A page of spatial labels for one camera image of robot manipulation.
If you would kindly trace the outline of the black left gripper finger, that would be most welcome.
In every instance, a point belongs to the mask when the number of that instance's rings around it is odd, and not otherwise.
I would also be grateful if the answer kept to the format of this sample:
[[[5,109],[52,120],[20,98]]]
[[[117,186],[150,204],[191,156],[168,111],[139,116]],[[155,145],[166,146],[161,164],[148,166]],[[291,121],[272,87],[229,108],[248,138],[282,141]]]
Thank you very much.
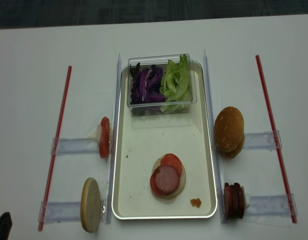
[[[10,212],[5,212],[0,217],[0,240],[8,240],[13,222]]]

